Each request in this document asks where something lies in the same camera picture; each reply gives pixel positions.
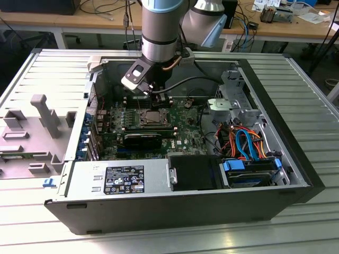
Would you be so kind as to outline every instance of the workbench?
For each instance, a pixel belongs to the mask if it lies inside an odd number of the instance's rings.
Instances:
[[[31,53],[0,98],[0,117],[44,93],[58,116],[77,111],[91,56],[138,57],[138,51],[42,50]],[[290,58],[279,54],[196,52],[197,61],[247,59],[316,169],[326,189],[271,221],[111,234],[74,235],[43,203],[56,189],[44,178],[0,180],[1,253],[337,253],[339,248],[339,112]]]
[[[112,3],[111,0],[97,0],[96,6],[100,4]],[[285,41],[285,42],[309,42],[322,43],[328,31],[328,23],[312,24],[298,17],[293,18],[293,22],[289,23],[262,23],[260,22],[260,13],[252,12],[253,0],[241,0],[240,5],[244,10],[244,14],[251,17],[249,20],[259,24],[255,40],[261,41]],[[123,6],[123,2],[117,2],[111,6],[102,7],[101,11],[108,11],[119,6]],[[333,8],[334,11],[337,2],[332,1],[330,5],[317,5],[316,8]],[[83,5],[83,9],[93,12],[91,2]],[[138,4],[131,6],[133,24],[136,34],[141,34],[141,7]],[[112,12],[113,21],[105,19],[95,14],[84,13],[77,10],[73,16],[54,15],[54,14],[32,14],[32,13],[3,13],[0,17],[4,19],[13,29],[18,31],[41,31],[52,32],[56,38],[59,49],[66,49],[67,43],[64,37],[65,33],[95,33],[95,34],[124,34],[123,27],[124,8]],[[8,27],[0,22],[0,30],[8,30]],[[231,29],[224,29],[220,38],[225,40],[223,52],[229,51],[229,45],[243,34],[238,20],[234,20]]]

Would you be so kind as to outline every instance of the green circuit board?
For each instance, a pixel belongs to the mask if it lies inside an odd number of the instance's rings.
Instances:
[[[166,158],[168,153],[181,152],[185,155],[204,155],[207,154],[206,145],[200,134],[200,128],[197,125],[198,107],[192,106],[190,109],[184,107],[186,100],[174,100],[171,108],[164,110],[166,112],[166,123],[176,127],[174,130],[157,130],[143,133],[158,133],[163,137],[160,149],[149,150],[130,150],[123,145],[123,136],[128,134],[123,130],[129,124],[133,127],[140,127],[140,110],[126,109],[121,103],[116,103],[114,107],[107,110],[105,115],[105,124],[100,135],[103,141],[103,150],[101,160],[126,160],[126,159],[162,159]]]

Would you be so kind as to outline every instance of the power supply label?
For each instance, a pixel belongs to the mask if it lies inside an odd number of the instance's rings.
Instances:
[[[143,166],[107,167],[104,193],[127,194],[145,192]]]

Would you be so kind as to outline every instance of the computer tower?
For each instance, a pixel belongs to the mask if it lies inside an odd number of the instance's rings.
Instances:
[[[227,16],[227,20],[224,26],[224,29],[230,29],[233,23],[234,14],[238,5],[238,0],[223,0],[222,4],[225,8],[225,15]]]
[[[81,0],[1,0],[2,12],[31,12],[73,15]]]

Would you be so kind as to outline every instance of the aluminum extrusion table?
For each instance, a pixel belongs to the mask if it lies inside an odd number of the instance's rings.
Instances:
[[[140,53],[42,50],[32,53],[0,98],[0,117],[20,107],[37,116],[33,93],[49,98],[58,115],[76,111],[90,78],[90,56]],[[271,221],[195,228],[74,235],[43,202],[55,189],[42,178],[0,180],[1,253],[337,253],[339,248],[339,112],[292,60],[282,55],[195,53],[245,58],[317,170],[326,189],[307,204],[287,208]],[[1,119],[0,128],[4,126]]]

